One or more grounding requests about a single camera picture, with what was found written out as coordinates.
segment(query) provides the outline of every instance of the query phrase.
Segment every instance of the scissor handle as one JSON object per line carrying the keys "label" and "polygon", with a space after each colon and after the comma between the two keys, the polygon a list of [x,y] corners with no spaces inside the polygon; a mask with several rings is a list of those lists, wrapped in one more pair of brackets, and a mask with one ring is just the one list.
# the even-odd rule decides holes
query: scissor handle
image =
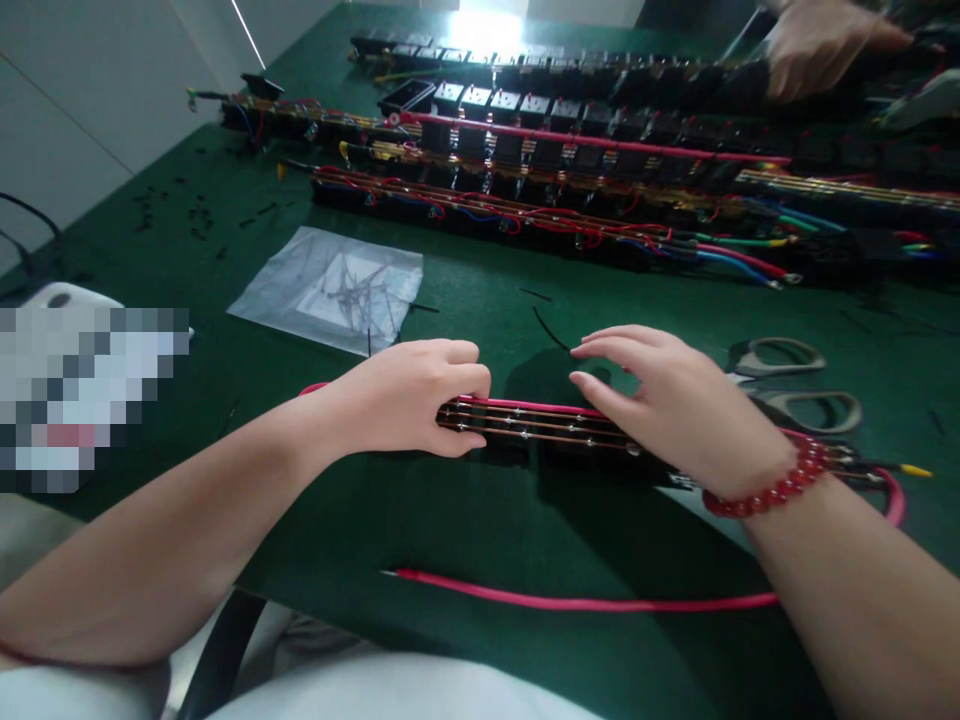
{"label": "scissor handle", "polygon": [[[765,363],[760,359],[760,356],[757,355],[757,350],[763,345],[781,348],[788,347],[799,350],[800,354],[806,357],[807,362],[794,365],[771,365],[770,363]],[[746,375],[747,377],[761,378],[771,375],[794,375],[797,373],[815,372],[817,370],[823,370],[826,366],[827,359],[812,345],[807,345],[793,338],[769,337],[758,338],[757,340],[747,342],[743,355],[735,359],[733,372]]]}
{"label": "scissor handle", "polygon": [[[841,390],[755,390],[750,393],[755,398],[786,415],[797,429],[810,435],[842,435],[853,430],[863,420],[863,405],[853,395]],[[790,410],[790,403],[801,400],[834,400],[847,410],[846,417],[830,427],[815,427],[800,422]]]}

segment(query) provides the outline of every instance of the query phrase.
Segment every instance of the yellow wire connector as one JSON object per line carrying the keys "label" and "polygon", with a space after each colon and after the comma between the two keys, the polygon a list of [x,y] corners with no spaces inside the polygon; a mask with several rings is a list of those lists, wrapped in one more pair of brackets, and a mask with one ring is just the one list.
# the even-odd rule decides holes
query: yellow wire connector
{"label": "yellow wire connector", "polygon": [[932,472],[918,468],[916,465],[901,465],[900,471],[906,475],[913,475],[914,477],[933,477]]}

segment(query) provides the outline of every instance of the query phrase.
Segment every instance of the pink wire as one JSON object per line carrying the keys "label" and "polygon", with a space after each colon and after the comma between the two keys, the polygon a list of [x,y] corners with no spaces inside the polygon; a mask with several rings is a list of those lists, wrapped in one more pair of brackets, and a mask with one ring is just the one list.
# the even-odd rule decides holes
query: pink wire
{"label": "pink wire", "polygon": [[[316,383],[304,388],[300,395],[306,395],[319,390],[327,383]],[[546,405],[529,403],[518,400],[498,400],[494,398],[481,399],[472,395],[461,395],[461,400],[481,403],[490,407],[520,408],[523,410],[539,410],[541,412],[576,413],[578,415],[605,418],[602,413],[591,408],[578,408],[570,405]],[[780,428],[780,431],[790,437],[808,437],[804,433]],[[900,483],[893,475],[883,468],[874,468],[874,471],[887,481],[888,500],[886,518],[894,527],[899,527],[907,510],[907,498]],[[728,610],[752,610],[754,608],[776,605],[779,602],[776,593],[765,592],[740,597],[717,598],[715,600],[591,600],[589,598],[548,598],[538,595],[524,595],[522,593],[497,590],[482,585],[453,580],[451,578],[433,575],[432,573],[400,568],[394,573],[405,580],[434,585],[446,590],[472,595],[473,597],[489,600],[506,605],[518,605],[534,610],[548,610],[553,612],[602,612],[602,613],[638,613],[638,612],[722,612]]]}
{"label": "pink wire", "polygon": [[496,123],[478,122],[476,120],[461,120],[459,118],[449,118],[442,115],[428,115],[426,113],[403,112],[400,113],[400,122],[404,125],[408,123],[434,123],[448,125],[450,127],[462,127],[472,130],[484,130],[497,135],[516,135],[529,140],[547,140],[550,142],[561,142],[567,145],[593,145],[607,150],[627,150],[636,152],[646,152],[653,155],[674,155],[676,157],[697,158],[698,160],[718,160],[720,162],[744,162],[744,163],[770,163],[772,165],[789,165],[791,158],[769,155],[746,155],[742,153],[712,153],[706,150],[688,150],[686,148],[666,147],[663,145],[648,145],[646,143],[617,142],[616,140],[607,140],[605,138],[587,137],[584,135],[564,135],[562,133],[545,132],[543,130],[530,130],[528,128],[513,127],[511,125],[497,125]]}

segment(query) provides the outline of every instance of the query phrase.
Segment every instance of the green wire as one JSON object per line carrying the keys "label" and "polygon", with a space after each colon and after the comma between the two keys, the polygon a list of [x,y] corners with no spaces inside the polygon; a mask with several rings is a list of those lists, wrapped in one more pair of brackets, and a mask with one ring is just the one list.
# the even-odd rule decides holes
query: green wire
{"label": "green wire", "polygon": [[696,234],[697,240],[716,243],[717,245],[751,245],[753,247],[773,247],[769,240],[740,240],[739,238],[719,238],[713,235]]}
{"label": "green wire", "polygon": [[806,230],[807,232],[820,231],[820,228],[818,228],[816,225],[811,225],[810,223],[804,222],[803,220],[798,220],[797,218],[793,217],[793,215],[784,214],[778,217],[777,220],[779,220],[780,222],[785,222],[788,225],[793,225],[795,227],[798,227],[801,230]]}

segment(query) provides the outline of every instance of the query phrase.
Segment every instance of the hand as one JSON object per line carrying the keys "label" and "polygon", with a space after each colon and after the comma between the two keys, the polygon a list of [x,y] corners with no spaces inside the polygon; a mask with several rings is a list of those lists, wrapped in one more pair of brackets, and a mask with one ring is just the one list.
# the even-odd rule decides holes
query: hand
{"label": "hand", "polygon": [[466,340],[418,340],[377,353],[346,375],[303,396],[332,412],[343,454],[426,450],[459,457],[487,442],[436,423],[440,406],[458,395],[490,395],[490,371]]}
{"label": "hand", "polygon": [[825,92],[864,48],[890,53],[913,37],[848,0],[786,0],[773,29],[767,97],[788,103]]}
{"label": "hand", "polygon": [[726,500],[771,487],[793,468],[791,443],[710,358],[662,330],[595,332],[575,358],[605,357],[636,375],[634,397],[592,375],[570,379],[630,437]]}

